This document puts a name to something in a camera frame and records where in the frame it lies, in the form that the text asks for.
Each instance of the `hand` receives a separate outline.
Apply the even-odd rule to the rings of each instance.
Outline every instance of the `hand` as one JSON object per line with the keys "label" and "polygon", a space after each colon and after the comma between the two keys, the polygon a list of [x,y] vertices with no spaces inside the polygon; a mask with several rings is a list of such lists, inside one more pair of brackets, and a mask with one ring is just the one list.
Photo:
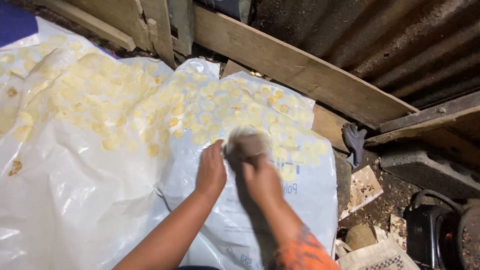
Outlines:
{"label": "hand", "polygon": [[200,158],[195,191],[218,199],[227,182],[227,172],[223,165],[222,142],[217,140],[205,148]]}
{"label": "hand", "polygon": [[243,177],[252,200],[262,210],[283,202],[282,186],[277,171],[268,163],[266,154],[257,158],[257,169],[243,163]]}

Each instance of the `corrugated metal sheet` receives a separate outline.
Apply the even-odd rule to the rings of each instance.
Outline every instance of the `corrugated metal sheet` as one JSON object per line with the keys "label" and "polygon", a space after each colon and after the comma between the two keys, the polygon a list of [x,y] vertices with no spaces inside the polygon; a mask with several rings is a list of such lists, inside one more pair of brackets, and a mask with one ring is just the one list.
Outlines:
{"label": "corrugated metal sheet", "polygon": [[420,109],[480,87],[480,0],[262,0],[251,25]]}

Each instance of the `white plastic sheet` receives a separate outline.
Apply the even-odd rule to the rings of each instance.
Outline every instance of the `white plastic sheet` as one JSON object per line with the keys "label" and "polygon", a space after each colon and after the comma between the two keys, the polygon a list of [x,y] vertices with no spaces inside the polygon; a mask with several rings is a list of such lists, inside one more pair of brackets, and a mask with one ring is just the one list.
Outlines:
{"label": "white plastic sheet", "polygon": [[[330,143],[309,131],[311,100],[242,73],[217,88],[218,71],[200,59],[175,73],[148,58],[116,61],[37,20],[47,43],[40,52],[31,48],[29,59],[38,63],[0,77],[0,268],[111,269],[168,215],[166,203],[174,209],[191,193],[202,149],[250,124],[278,134],[270,156],[289,180],[282,183],[285,198],[332,248],[335,164]],[[47,49],[56,50],[44,57]],[[17,50],[8,51],[15,58],[3,65],[7,70],[24,66]],[[226,99],[218,99],[222,94]],[[249,110],[253,103],[259,106]],[[252,122],[253,115],[262,122]],[[279,128],[272,128],[272,115]],[[227,186],[182,264],[261,269],[271,261],[268,228],[249,218],[237,184],[228,167]]]}

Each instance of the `checkered pattern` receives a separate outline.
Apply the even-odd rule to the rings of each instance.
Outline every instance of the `checkered pattern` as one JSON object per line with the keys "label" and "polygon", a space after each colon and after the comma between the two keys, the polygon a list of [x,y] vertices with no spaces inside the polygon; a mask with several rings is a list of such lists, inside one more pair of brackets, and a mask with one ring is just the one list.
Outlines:
{"label": "checkered pattern", "polygon": [[362,270],[403,270],[403,260],[402,257],[400,257],[399,254],[388,258],[386,260],[383,260],[381,262],[377,262],[374,265],[367,266],[363,268]]}

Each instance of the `rock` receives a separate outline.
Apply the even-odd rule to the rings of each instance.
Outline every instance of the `rock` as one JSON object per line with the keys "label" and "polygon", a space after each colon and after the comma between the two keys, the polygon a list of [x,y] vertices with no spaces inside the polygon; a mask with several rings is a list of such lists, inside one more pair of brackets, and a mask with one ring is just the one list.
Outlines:
{"label": "rock", "polygon": [[375,235],[369,226],[355,225],[347,233],[345,242],[353,250],[375,244]]}

